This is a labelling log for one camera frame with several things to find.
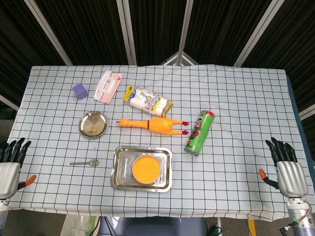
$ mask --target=white grid tablecloth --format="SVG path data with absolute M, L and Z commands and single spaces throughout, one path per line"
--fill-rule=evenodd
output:
M 124 77 L 111 104 L 93 99 L 105 70 Z M 89 97 L 71 90 L 82 83 Z M 189 135 L 166 136 L 140 128 L 120 128 L 122 118 L 152 116 L 124 103 L 126 85 L 160 93 L 174 102 L 168 117 L 189 121 L 201 110 L 216 114 L 199 157 L 184 152 Z M 78 132 L 87 111 L 101 111 L 109 126 L 96 140 Z M 275 220 L 287 216 L 286 198 L 260 180 L 263 168 L 276 180 L 264 140 L 273 136 L 296 150 L 309 193 L 313 183 L 292 111 L 283 70 L 214 65 L 178 66 L 35 66 L 9 141 L 31 140 L 20 180 L 37 175 L 31 186 L 10 200 L 12 208 L 114 216 L 187 216 Z M 123 191 L 111 187 L 114 150 L 120 145 L 168 148 L 173 153 L 173 185 L 167 193 Z M 100 160 L 97 167 L 70 162 Z

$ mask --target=green can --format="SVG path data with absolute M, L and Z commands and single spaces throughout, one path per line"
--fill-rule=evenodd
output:
M 199 155 L 214 119 L 215 114 L 213 112 L 201 111 L 198 121 L 193 128 L 191 136 L 185 147 L 185 151 L 195 156 Z

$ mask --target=stainless steel dish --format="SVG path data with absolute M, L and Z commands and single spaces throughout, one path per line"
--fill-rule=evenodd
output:
M 79 132 L 88 139 L 96 139 L 107 129 L 107 118 L 102 112 L 87 112 L 79 121 Z
M 161 174 L 152 184 L 139 183 L 132 174 L 134 161 L 142 155 L 154 156 L 160 163 Z M 163 147 L 120 146 L 115 150 L 111 184 L 117 189 L 167 192 L 172 186 L 172 153 Z

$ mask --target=snack bag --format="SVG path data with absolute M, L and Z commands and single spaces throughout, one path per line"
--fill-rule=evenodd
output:
M 162 118 L 173 106 L 170 100 L 161 95 L 132 85 L 127 86 L 124 101 L 135 108 Z
M 120 81 L 122 80 L 122 77 L 122 73 L 115 73 L 110 70 L 106 70 L 98 82 L 94 99 L 103 103 L 110 103 Z

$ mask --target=orange fingertip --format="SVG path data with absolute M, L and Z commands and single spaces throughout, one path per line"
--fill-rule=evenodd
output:
M 28 180 L 25 181 L 26 186 L 29 186 L 30 184 L 32 184 L 36 179 L 36 175 L 31 176 Z
M 260 177 L 261 177 L 262 180 L 268 178 L 268 177 L 266 176 L 266 173 L 264 172 L 263 169 L 259 169 L 259 174 L 260 174 Z

